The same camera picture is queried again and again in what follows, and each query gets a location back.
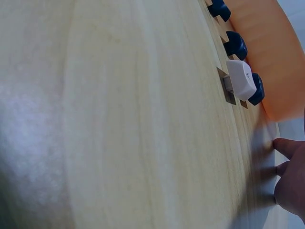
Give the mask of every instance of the finger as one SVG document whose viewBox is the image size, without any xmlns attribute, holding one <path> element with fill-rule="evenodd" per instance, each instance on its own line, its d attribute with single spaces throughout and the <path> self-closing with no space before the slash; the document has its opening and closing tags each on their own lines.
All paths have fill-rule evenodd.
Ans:
<svg viewBox="0 0 305 229">
<path fill-rule="evenodd" d="M 303 144 L 301 141 L 293 141 L 284 138 L 278 138 L 273 141 L 274 148 L 288 159 L 291 159 L 295 151 Z"/>
<path fill-rule="evenodd" d="M 288 167 L 288 163 L 289 163 L 289 161 L 286 161 L 286 162 L 278 165 L 276 167 L 276 174 L 279 175 L 280 177 L 283 176 Z"/>
</svg>

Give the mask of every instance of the light wood grain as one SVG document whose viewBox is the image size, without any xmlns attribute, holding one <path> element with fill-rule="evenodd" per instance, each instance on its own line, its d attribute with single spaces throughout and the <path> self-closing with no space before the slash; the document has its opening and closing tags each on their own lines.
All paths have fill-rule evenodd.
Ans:
<svg viewBox="0 0 305 229">
<path fill-rule="evenodd" d="M 0 4 L 10 228 L 285 228 L 274 123 L 226 102 L 198 0 Z"/>
</svg>

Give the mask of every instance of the orange surface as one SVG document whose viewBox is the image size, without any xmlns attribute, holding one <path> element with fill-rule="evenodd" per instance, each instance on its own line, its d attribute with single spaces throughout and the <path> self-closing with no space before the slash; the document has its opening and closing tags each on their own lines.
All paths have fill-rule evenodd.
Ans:
<svg viewBox="0 0 305 229">
<path fill-rule="evenodd" d="M 302 115 L 305 56 L 276 0 L 225 0 L 231 22 L 248 47 L 248 61 L 265 89 L 264 108 L 274 121 Z"/>
</svg>

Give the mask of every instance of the human hand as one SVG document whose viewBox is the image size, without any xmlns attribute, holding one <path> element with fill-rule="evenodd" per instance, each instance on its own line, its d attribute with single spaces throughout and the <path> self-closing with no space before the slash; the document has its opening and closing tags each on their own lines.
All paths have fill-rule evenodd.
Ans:
<svg viewBox="0 0 305 229">
<path fill-rule="evenodd" d="M 276 169 L 281 177 L 274 190 L 276 202 L 305 223 L 305 142 L 279 138 L 274 148 L 289 159 Z"/>
</svg>

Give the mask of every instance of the white wall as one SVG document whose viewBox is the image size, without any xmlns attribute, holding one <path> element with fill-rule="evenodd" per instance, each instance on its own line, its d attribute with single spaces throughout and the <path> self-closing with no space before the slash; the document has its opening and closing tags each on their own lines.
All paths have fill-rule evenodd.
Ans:
<svg viewBox="0 0 305 229">
<path fill-rule="evenodd" d="M 305 50 L 305 0 L 278 0 Z"/>
<path fill-rule="evenodd" d="M 305 50 L 305 0 L 278 0 L 290 20 L 301 44 Z M 292 140 L 305 140 L 303 119 L 280 123 L 281 137 Z M 303 229 L 304 224 L 298 216 L 290 214 L 288 217 L 289 229 Z"/>
</svg>

